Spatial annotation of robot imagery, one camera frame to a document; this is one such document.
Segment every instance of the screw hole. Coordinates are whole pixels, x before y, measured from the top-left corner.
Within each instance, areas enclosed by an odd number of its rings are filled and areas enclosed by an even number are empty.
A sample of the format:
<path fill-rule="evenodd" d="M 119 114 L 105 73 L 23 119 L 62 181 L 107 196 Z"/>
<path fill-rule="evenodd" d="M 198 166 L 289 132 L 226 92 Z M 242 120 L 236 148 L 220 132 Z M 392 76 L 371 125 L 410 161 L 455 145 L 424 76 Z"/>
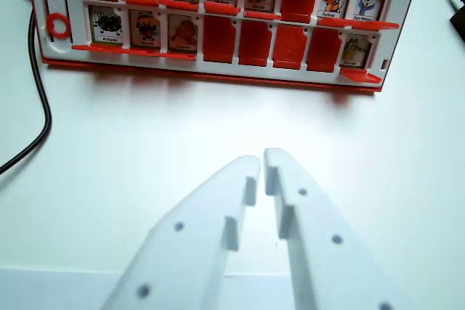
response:
<path fill-rule="evenodd" d="M 145 298 L 149 294 L 150 294 L 150 286 L 148 284 L 146 284 L 146 283 L 144 285 L 141 285 L 137 289 L 137 296 L 139 296 L 139 298 Z"/>
<path fill-rule="evenodd" d="M 184 223 L 182 223 L 181 221 L 178 221 L 175 225 L 174 225 L 174 230 L 176 230 L 177 232 L 180 232 L 181 230 L 184 229 Z"/>
<path fill-rule="evenodd" d="M 379 310 L 392 310 L 392 306 L 389 303 L 381 303 L 379 304 Z"/>
<path fill-rule="evenodd" d="M 333 242 L 336 243 L 337 245 L 342 244 L 342 237 L 340 235 L 334 235 L 333 236 Z"/>

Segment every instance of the white surface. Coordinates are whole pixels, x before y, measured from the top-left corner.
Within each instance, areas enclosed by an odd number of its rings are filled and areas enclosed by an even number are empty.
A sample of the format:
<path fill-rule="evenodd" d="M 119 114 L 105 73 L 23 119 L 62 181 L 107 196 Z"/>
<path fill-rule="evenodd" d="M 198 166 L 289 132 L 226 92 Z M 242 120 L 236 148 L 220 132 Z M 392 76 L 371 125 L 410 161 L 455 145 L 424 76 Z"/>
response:
<path fill-rule="evenodd" d="M 0 161 L 43 126 L 30 4 L 1 0 Z M 445 0 L 413 0 L 380 94 L 43 67 L 46 144 L 0 178 L 0 266 L 122 272 L 147 231 L 225 163 L 282 147 L 420 309 L 462 309 L 465 50 Z M 231 274 L 287 274 L 259 183 Z"/>
<path fill-rule="evenodd" d="M 285 150 L 264 153 L 265 192 L 274 196 L 288 243 L 296 310 L 413 310 L 330 197 Z"/>
<path fill-rule="evenodd" d="M 0 287 L 1 309 L 98 310 L 119 277 L 115 273 L 0 269 L 0 285 L 6 285 Z M 218 309 L 293 309 L 293 303 L 288 277 L 225 277 Z"/>
<path fill-rule="evenodd" d="M 273 48 L 276 39 L 276 32 L 278 24 L 293 24 L 299 25 L 302 28 L 308 29 L 306 35 L 307 47 L 310 46 L 312 38 L 312 30 L 317 24 L 317 11 L 319 0 L 315 0 L 315 6 L 312 12 L 310 23 L 290 23 L 285 21 L 276 20 L 265 20 L 262 22 L 269 23 L 272 27 L 270 32 L 272 33 L 270 51 L 268 54 L 268 61 L 266 67 L 250 66 L 250 65 L 239 65 L 238 47 L 235 48 L 235 55 L 232 59 L 232 64 L 224 64 L 218 62 L 207 62 L 203 60 L 203 16 L 205 11 L 203 8 L 203 2 L 205 0 L 199 0 L 198 12 L 191 12 L 185 10 L 173 10 L 167 9 L 164 5 L 160 5 L 159 8 L 154 7 L 141 7 L 132 4 L 126 4 L 125 2 L 119 1 L 118 3 L 110 1 L 96 1 L 96 0 L 68 0 L 68 13 L 71 22 L 71 30 L 73 36 L 73 43 L 75 45 L 90 45 L 92 37 L 90 28 L 92 24 L 89 23 L 89 5 L 97 5 L 104 7 L 112 7 L 113 11 L 121 17 L 122 33 L 121 39 L 124 43 L 123 48 L 129 49 L 130 47 L 130 30 L 129 30 L 129 9 L 136 10 L 147 10 L 152 11 L 155 18 L 160 22 L 161 27 L 161 52 L 166 53 L 168 48 L 168 13 L 191 16 L 191 20 L 198 26 L 198 45 L 197 45 L 197 59 L 196 60 L 178 60 L 167 57 L 143 57 L 134 56 L 129 54 L 108 54 L 108 53 L 91 53 L 88 51 L 80 51 L 71 49 L 71 42 L 69 39 L 61 41 L 55 39 L 53 42 L 50 41 L 49 34 L 45 28 L 47 18 L 47 4 L 49 7 L 49 13 L 60 10 L 59 12 L 65 14 L 67 12 L 66 6 L 64 5 L 65 0 L 34 0 L 36 5 L 36 14 L 38 18 L 39 26 L 39 37 L 42 43 L 42 50 L 44 56 L 49 59 L 55 60 L 74 60 L 79 62 L 98 62 L 113 65 L 129 65 L 135 67 L 145 68 L 160 68 L 169 70 L 185 70 L 201 73 L 213 73 L 220 75 L 235 75 L 235 76 L 251 76 L 257 78 L 274 78 L 278 80 L 288 81 L 306 81 L 314 83 L 333 83 L 341 85 L 353 85 L 353 86 L 367 86 L 367 87 L 380 87 L 380 83 L 358 83 L 350 80 L 349 78 L 339 74 L 340 67 L 339 61 L 341 60 L 344 44 L 347 40 L 347 36 L 350 33 L 361 34 L 368 36 L 368 40 L 371 43 L 372 49 L 367 56 L 366 68 L 369 73 L 378 76 L 384 80 L 386 70 L 381 69 L 385 60 L 390 60 L 392 52 L 394 50 L 397 38 L 400 33 L 400 29 L 397 30 L 383 30 L 380 32 L 373 32 L 370 30 L 353 30 L 350 26 L 346 28 L 332 28 L 340 32 L 341 47 L 339 50 L 338 60 L 334 66 L 332 73 L 322 73 L 307 70 L 307 55 L 304 56 L 301 67 L 299 70 L 294 69 L 282 69 L 273 68 Z M 398 23 L 402 25 L 405 18 L 405 13 L 408 8 L 410 0 L 385 0 L 383 9 L 381 11 L 380 19 L 383 21 Z M 352 18 L 352 14 L 357 6 L 357 0 L 349 0 L 346 11 L 346 18 Z M 242 20 L 256 20 L 253 18 L 247 18 L 243 16 L 244 0 L 238 0 L 238 8 L 241 8 L 241 12 L 234 17 L 232 20 L 236 21 L 234 27 L 236 28 L 236 46 L 238 46 L 240 38 L 240 30 Z M 275 1 L 274 13 L 280 15 L 281 0 Z"/>
<path fill-rule="evenodd" d="M 216 310 L 228 251 L 238 250 L 260 159 L 243 156 L 170 210 L 147 234 L 104 310 Z M 141 287 L 149 290 L 137 296 Z"/>

